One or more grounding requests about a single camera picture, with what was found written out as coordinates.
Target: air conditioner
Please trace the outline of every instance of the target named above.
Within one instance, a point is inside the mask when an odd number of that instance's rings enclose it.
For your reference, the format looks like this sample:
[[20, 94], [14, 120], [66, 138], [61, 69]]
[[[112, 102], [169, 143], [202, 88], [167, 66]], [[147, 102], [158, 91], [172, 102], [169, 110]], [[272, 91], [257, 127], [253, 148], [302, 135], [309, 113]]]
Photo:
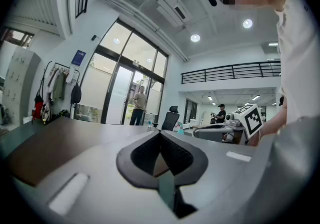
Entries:
[[192, 18], [181, 0], [158, 0], [157, 3], [157, 10], [173, 27], [181, 26]]

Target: person in black shirt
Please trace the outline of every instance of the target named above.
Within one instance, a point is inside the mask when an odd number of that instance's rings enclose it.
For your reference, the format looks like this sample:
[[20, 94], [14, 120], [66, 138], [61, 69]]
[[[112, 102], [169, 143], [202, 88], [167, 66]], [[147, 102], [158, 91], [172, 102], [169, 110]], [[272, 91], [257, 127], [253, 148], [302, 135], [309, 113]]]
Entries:
[[219, 114], [216, 116], [216, 122], [217, 123], [223, 123], [224, 122], [224, 120], [225, 120], [225, 118], [226, 118], [226, 113], [225, 113], [225, 105], [224, 104], [220, 104], [219, 105], [219, 107], [220, 107], [220, 112], [219, 112]]

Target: railing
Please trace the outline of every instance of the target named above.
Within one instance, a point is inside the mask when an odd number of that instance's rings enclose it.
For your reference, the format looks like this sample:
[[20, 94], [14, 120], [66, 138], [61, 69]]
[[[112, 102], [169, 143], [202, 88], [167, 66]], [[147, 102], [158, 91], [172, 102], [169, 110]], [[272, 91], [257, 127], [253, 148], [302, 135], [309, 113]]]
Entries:
[[280, 74], [280, 61], [254, 62], [228, 66], [218, 66], [182, 73], [181, 84], [240, 78], [278, 77]]

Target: white shirt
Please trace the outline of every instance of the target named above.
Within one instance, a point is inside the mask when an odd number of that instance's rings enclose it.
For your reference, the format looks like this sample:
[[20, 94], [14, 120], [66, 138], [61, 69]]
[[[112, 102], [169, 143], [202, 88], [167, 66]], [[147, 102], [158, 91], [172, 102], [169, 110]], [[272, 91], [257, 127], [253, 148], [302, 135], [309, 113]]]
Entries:
[[286, 122], [320, 115], [319, 27], [305, 0], [285, 0], [277, 12], [281, 57], [281, 94], [287, 100]]

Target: cabinet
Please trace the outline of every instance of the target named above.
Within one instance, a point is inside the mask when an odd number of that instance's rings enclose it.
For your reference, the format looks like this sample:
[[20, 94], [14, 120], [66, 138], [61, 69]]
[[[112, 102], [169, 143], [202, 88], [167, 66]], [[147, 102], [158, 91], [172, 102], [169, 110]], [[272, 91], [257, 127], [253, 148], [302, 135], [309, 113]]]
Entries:
[[11, 58], [3, 88], [2, 104], [8, 108], [12, 124], [22, 125], [28, 116], [31, 86], [40, 57], [30, 50], [17, 47]]

